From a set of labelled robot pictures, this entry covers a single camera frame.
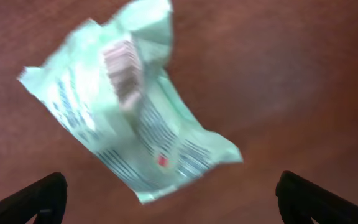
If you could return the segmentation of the mint green wrapper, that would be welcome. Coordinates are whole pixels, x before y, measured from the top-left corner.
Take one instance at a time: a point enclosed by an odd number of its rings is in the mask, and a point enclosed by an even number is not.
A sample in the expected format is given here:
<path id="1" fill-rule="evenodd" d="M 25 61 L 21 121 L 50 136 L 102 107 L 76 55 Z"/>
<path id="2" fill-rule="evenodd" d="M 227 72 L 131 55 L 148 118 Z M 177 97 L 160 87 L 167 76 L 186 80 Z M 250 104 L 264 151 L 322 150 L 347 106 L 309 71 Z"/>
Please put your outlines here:
<path id="1" fill-rule="evenodd" d="M 169 0 L 131 1 L 104 24 L 82 23 L 18 78 L 141 203 L 242 162 L 237 146 L 202 127 L 165 71 L 172 13 Z"/>

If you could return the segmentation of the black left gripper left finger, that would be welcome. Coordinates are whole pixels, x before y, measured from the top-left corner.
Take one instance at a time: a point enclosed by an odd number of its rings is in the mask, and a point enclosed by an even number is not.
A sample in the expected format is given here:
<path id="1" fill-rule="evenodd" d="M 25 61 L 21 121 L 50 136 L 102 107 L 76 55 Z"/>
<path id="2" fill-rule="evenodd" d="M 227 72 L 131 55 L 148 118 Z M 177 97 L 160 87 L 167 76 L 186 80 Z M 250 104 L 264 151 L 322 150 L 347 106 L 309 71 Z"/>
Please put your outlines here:
<path id="1" fill-rule="evenodd" d="M 54 172 L 0 201 L 0 223 L 61 224 L 67 204 L 67 182 Z"/>

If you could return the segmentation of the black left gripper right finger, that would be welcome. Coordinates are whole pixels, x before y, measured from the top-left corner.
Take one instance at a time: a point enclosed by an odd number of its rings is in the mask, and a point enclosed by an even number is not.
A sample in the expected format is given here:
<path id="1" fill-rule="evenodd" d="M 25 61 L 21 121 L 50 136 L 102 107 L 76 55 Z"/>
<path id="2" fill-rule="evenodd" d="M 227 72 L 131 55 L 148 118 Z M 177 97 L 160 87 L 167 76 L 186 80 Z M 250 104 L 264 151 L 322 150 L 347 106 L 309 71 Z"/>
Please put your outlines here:
<path id="1" fill-rule="evenodd" d="M 358 223 L 357 205 L 293 172 L 281 174 L 275 194 L 285 224 Z"/>

